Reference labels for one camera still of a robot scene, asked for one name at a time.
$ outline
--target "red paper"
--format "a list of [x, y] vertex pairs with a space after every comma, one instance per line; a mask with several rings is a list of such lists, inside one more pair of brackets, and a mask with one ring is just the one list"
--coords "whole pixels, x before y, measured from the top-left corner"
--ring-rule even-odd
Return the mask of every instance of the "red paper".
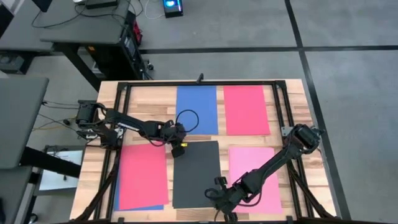
[[164, 146], [123, 146], [119, 203], [121, 210], [169, 203]]
[[[231, 185], [245, 172], [258, 169], [274, 156], [274, 149], [268, 147], [231, 147], [229, 149], [229, 181]], [[258, 195], [250, 203], [258, 200]], [[279, 195], [278, 176], [273, 173], [262, 186], [261, 201], [254, 207], [237, 206], [234, 212], [281, 214], [282, 202]]]
[[270, 134], [262, 86], [224, 86], [227, 135]]

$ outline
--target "table leg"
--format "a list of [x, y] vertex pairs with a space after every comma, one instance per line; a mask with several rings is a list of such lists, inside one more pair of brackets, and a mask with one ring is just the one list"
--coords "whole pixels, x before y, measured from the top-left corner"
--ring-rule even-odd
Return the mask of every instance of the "table leg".
[[84, 78], [93, 86], [96, 91], [100, 90], [101, 80], [91, 71], [86, 63], [77, 54], [79, 44], [56, 44], [57, 50], [60, 50], [71, 63], [79, 70]]
[[81, 166], [59, 159], [47, 153], [25, 147], [21, 157], [22, 166], [33, 166], [63, 175], [79, 178]]

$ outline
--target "blue paper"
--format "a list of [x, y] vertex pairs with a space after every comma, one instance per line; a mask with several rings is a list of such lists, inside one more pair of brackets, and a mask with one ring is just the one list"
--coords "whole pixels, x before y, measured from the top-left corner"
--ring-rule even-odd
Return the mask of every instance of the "blue paper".
[[[218, 134], [216, 86], [178, 86], [176, 116], [183, 110], [193, 110], [199, 115], [198, 127], [188, 134]], [[189, 131], [196, 125], [197, 117], [187, 111], [178, 122]]]
[[116, 191], [114, 193], [114, 210], [115, 211], [146, 211], [146, 210], [163, 210], [163, 205], [154, 205], [150, 207], [143, 208], [132, 208], [132, 209], [120, 209], [119, 208], [119, 180], [120, 180], [120, 172], [118, 172], [118, 179], [116, 181]]

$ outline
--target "black paper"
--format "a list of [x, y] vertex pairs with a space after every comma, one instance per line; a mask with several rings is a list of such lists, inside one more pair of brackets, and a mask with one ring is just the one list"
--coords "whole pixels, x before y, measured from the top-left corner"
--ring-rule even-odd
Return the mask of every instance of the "black paper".
[[214, 178], [220, 176], [218, 142], [189, 142], [185, 154], [174, 159], [173, 207], [213, 207], [205, 190], [218, 189]]

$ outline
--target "colored paper sheet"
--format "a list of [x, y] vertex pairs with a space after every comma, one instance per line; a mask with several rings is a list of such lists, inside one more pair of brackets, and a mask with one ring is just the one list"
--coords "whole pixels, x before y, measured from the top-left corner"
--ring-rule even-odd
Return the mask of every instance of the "colored paper sheet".
[[213, 207], [205, 190], [219, 188], [214, 178], [220, 176], [218, 142], [189, 142], [185, 154], [174, 159], [173, 207]]
[[224, 86], [228, 135], [270, 134], [262, 86]]
[[124, 146], [120, 161], [121, 210], [169, 203], [165, 147]]
[[119, 197], [120, 197], [120, 172], [118, 172], [118, 179], [116, 181], [116, 191], [114, 193], [114, 210], [115, 211], [146, 211], [146, 210], [163, 210], [163, 205], [155, 205], [150, 207], [143, 207], [143, 208], [133, 208], [133, 209], [120, 209], [119, 206]]
[[[199, 116], [199, 125], [189, 134], [218, 134], [216, 86], [178, 86], [177, 114], [193, 110]], [[178, 122], [189, 131], [195, 127], [197, 117], [187, 111], [180, 115]]]
[[[268, 147], [231, 147], [229, 149], [229, 180], [231, 185], [245, 172], [258, 169], [274, 156], [274, 149]], [[258, 195], [249, 204], [257, 202]], [[262, 187], [262, 197], [254, 207], [237, 206], [235, 212], [281, 214], [278, 176], [273, 173]]]

